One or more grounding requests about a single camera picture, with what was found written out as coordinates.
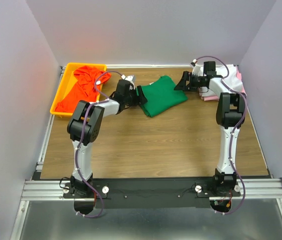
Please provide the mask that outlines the green t shirt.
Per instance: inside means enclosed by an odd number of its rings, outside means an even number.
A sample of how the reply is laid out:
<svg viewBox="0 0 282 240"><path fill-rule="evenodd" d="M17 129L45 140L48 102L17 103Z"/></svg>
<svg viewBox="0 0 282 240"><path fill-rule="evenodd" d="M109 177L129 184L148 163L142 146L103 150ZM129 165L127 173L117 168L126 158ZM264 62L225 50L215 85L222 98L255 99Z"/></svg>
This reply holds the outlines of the green t shirt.
<svg viewBox="0 0 282 240"><path fill-rule="evenodd" d="M175 83L167 76L161 76L155 82L141 86L148 102L141 109L148 117L155 117L162 112L188 100L181 90L174 90Z"/></svg>

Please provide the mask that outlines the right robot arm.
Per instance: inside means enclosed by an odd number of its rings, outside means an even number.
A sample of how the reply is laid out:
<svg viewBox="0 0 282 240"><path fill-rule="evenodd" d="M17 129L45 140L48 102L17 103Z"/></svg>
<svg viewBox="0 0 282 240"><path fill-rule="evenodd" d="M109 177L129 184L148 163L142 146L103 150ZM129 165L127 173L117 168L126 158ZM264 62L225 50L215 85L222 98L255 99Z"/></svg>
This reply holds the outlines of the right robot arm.
<svg viewBox="0 0 282 240"><path fill-rule="evenodd" d="M192 71L183 72L174 90L207 90L218 98L216 122L221 132L220 156L208 188L213 194L222 196L234 190L237 184L236 148L240 128L247 114L246 94L242 81L237 78L236 67L230 71L230 68L224 65L226 72L217 73L215 61L205 61L202 67L199 67L197 62L197 59L191 62Z"/></svg>

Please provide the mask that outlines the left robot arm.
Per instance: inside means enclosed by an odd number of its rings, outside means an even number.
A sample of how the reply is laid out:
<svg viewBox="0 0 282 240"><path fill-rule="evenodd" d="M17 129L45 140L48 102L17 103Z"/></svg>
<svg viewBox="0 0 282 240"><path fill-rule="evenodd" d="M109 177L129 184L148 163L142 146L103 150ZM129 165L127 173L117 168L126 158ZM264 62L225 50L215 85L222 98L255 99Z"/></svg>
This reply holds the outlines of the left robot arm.
<svg viewBox="0 0 282 240"><path fill-rule="evenodd" d="M111 96L99 102L80 100L67 126L67 132L74 148L74 170L70 177L72 194L82 198L95 195L92 187L91 152L93 142L99 135L103 118L117 115L129 107L147 102L141 87L135 86L136 77L129 75L118 81Z"/></svg>

